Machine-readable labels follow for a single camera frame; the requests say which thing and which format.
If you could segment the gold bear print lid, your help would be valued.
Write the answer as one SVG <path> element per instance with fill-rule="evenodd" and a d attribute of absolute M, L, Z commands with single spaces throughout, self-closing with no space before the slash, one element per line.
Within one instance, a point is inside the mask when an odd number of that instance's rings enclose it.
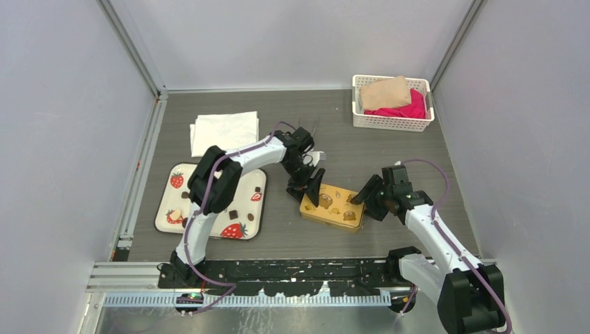
<path fill-rule="evenodd" d="M 337 186 L 322 184 L 320 186 L 319 206 L 315 207 L 307 196 L 301 201 L 299 211 L 319 211 L 319 212 L 345 212 L 348 210 L 363 213 L 365 205 L 353 205 L 350 199 L 358 192 Z"/>

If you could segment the silver metal tongs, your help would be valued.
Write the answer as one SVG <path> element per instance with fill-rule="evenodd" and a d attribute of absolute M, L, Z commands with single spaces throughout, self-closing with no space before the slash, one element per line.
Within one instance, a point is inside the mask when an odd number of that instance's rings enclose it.
<path fill-rule="evenodd" d="M 301 116 L 297 119 L 297 127 L 304 128 L 307 132 L 310 133 L 311 136 L 314 136 L 319 125 L 319 120 L 319 117 L 308 118 Z"/>

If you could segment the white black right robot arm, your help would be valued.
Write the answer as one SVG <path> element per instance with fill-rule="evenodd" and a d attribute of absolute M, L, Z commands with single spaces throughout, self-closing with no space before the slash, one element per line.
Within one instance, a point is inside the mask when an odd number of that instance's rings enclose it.
<path fill-rule="evenodd" d="M 382 221 L 398 217 L 425 246 L 425 257 L 414 246 L 391 250 L 387 279 L 397 286 L 410 282 L 437 307 L 448 333 L 511 333 L 512 320 L 504 302 L 504 278 L 494 264 L 484 264 L 454 236 L 438 213 L 439 202 L 413 188 L 405 165 L 398 163 L 373 175 L 351 203 Z"/>

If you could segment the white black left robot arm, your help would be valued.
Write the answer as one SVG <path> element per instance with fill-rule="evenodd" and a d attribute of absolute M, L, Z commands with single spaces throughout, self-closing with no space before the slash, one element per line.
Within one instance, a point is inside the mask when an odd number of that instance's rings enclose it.
<path fill-rule="evenodd" d="M 302 127 L 290 132 L 274 129 L 261 141 L 242 148 L 208 148 L 188 181 L 188 221 L 170 257 L 176 279 L 186 287 L 195 287 L 204 278 L 199 264 L 205 260 L 209 234 L 217 216 L 234 200 L 243 175 L 280 164 L 289 175 L 287 193 L 297 200 L 308 198 L 319 206 L 325 170 L 313 160 L 313 148 L 312 134 Z"/>

